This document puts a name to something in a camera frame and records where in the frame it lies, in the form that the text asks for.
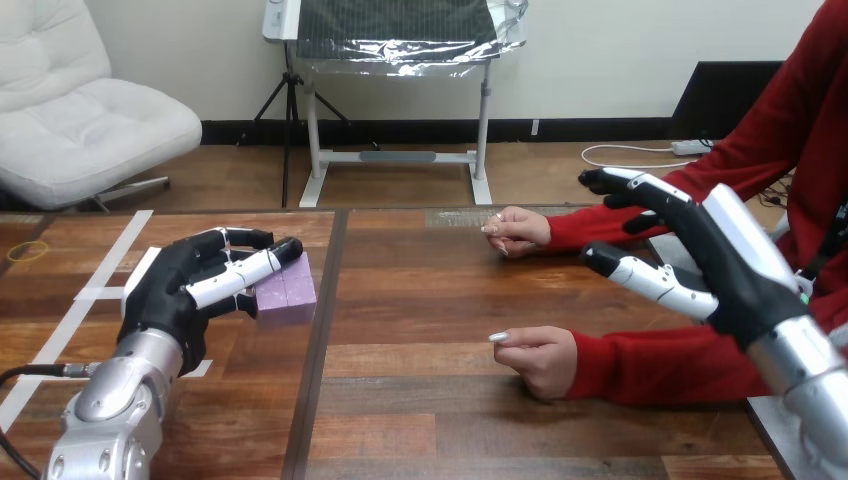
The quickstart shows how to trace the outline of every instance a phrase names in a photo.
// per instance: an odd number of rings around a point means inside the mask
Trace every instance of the white cable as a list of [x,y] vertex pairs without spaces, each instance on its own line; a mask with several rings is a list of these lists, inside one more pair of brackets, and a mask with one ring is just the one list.
[[593,147],[589,147],[586,150],[583,150],[582,152],[580,152],[580,158],[582,158],[583,161],[588,163],[589,165],[594,165],[596,167],[601,167],[601,168],[638,168],[639,170],[648,169],[648,168],[682,167],[684,165],[689,165],[690,163],[695,161],[695,160],[689,160],[689,161],[686,161],[686,162],[671,163],[671,164],[668,164],[668,165],[605,165],[603,163],[593,162],[593,161],[589,160],[588,158],[586,158],[586,153],[588,153],[592,150],[598,149],[598,148],[618,148],[618,149],[621,149],[621,150],[637,150],[637,151],[640,151],[640,152],[671,152],[672,151],[672,149],[670,149],[670,148],[643,148],[643,147],[633,147],[633,146],[630,146],[630,145],[595,145]]

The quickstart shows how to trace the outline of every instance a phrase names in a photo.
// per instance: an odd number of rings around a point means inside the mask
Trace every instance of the robotic hand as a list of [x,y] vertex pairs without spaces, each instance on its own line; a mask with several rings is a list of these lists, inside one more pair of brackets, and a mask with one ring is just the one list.
[[171,386],[203,360],[209,319],[235,310],[255,317],[253,285],[302,252],[295,238],[274,243],[271,233],[239,228],[150,248],[124,288],[115,354],[77,367],[76,376],[91,380],[65,409],[42,478],[149,478]]
[[616,168],[588,170],[580,183],[613,209],[650,209],[624,224],[628,233],[666,225],[689,251],[703,280],[658,267],[602,243],[583,251],[587,266],[669,308],[732,336],[787,409],[801,420],[811,463],[848,478],[848,370],[810,315],[805,286],[726,185],[703,203],[656,177]]

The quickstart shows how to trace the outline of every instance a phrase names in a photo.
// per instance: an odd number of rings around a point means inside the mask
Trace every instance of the tripod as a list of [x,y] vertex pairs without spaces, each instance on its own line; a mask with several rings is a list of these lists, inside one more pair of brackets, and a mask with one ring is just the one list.
[[[291,155],[291,122],[294,120],[295,125],[299,125],[299,120],[297,116],[297,98],[295,97],[295,87],[298,85],[304,85],[303,79],[300,75],[294,73],[294,69],[291,65],[291,60],[289,58],[289,46],[286,44],[283,46],[286,57],[286,71],[283,73],[283,79],[280,81],[280,84],[277,85],[277,88],[274,89],[274,93],[268,97],[268,100],[265,102],[265,105],[262,106],[262,109],[259,110],[259,113],[256,114],[256,117],[250,122],[250,125],[247,127],[247,130],[242,133],[241,138],[238,142],[236,142],[236,146],[242,146],[246,144],[246,140],[248,135],[254,133],[256,130],[256,124],[259,120],[262,119],[262,115],[265,114],[265,110],[268,110],[268,107],[271,105],[271,102],[277,98],[277,94],[280,93],[280,90],[283,87],[288,87],[286,91],[286,123],[284,127],[284,138],[285,138],[285,147],[283,150],[283,208],[286,208],[288,190],[289,190],[289,156]],[[315,92],[315,98],[318,99],[319,102],[324,104],[325,107],[330,109],[331,112],[341,121],[345,123],[347,127],[350,127],[350,120],[347,119],[336,107],[334,107],[330,102],[328,102],[324,97]]]

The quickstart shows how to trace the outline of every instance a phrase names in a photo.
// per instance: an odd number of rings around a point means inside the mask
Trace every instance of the white wall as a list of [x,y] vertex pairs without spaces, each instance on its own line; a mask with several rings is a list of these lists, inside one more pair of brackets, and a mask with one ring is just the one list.
[[[86,3],[115,77],[204,120],[252,118],[282,74],[282,47],[260,31],[264,0]],[[492,117],[669,116],[697,61],[785,59],[821,3],[530,0],[527,45],[493,66]],[[321,76],[317,86],[353,119],[475,118],[479,78]]]

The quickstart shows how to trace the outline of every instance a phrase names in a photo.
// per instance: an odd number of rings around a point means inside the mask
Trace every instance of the baseboard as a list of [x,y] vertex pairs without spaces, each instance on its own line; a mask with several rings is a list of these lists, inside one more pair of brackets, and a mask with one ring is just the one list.
[[[533,120],[491,120],[489,142],[623,142],[665,140],[671,118],[543,119],[532,135]],[[248,132],[245,145],[283,145],[284,120],[203,121],[203,145],[235,145]],[[318,122],[321,145],[375,143],[456,144],[477,142],[476,120],[341,120]],[[293,124],[292,145],[308,145],[306,123]]]

